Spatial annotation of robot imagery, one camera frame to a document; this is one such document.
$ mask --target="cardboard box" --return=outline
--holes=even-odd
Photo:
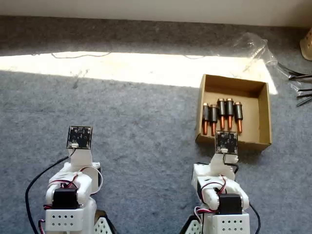
[[[238,135],[239,149],[264,150],[272,143],[271,112],[269,86],[265,82],[237,78],[204,75],[200,84],[197,108],[196,142],[215,143],[211,136],[211,127],[208,134],[202,133],[203,103],[216,104],[218,98],[233,98],[240,101],[243,109],[243,132]],[[225,120],[225,131],[228,131]],[[233,120],[233,132],[237,125]]]

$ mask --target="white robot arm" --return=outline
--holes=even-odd
[[[210,164],[194,164],[192,186],[202,204],[180,234],[250,234],[249,198],[233,171],[237,162],[237,133],[218,131]]]
[[[115,233],[106,213],[97,211],[96,202],[91,197],[103,184],[100,163],[92,161],[91,138],[92,127],[69,127],[67,149],[70,162],[65,162],[49,180],[45,220],[39,221],[41,234]]]

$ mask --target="copper pin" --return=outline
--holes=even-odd
[[[239,119],[237,121],[237,125],[238,125],[238,132],[242,133],[243,132],[243,128],[242,128],[242,120],[241,119]]]
[[[214,137],[215,136],[215,123],[212,123],[212,127],[211,127],[211,135]]]
[[[232,116],[229,116],[228,118],[229,118],[229,119],[228,119],[228,121],[229,121],[229,123],[228,123],[228,128],[229,128],[229,129],[232,129],[232,121],[233,121]]]
[[[221,116],[221,129],[224,129],[224,116]]]
[[[203,134],[208,134],[208,121],[203,121]]]

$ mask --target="white 3d-printed part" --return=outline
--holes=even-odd
[[[81,231],[83,225],[83,209],[46,210],[46,231]]]
[[[210,234],[250,234],[249,214],[213,215]]]
[[[202,225],[197,220],[193,220],[191,221],[185,234],[201,234],[201,228],[202,228]]]
[[[106,218],[100,217],[94,225],[94,234],[113,234]]]

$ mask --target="white wall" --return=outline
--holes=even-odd
[[[0,15],[312,26],[312,0],[0,0]]]

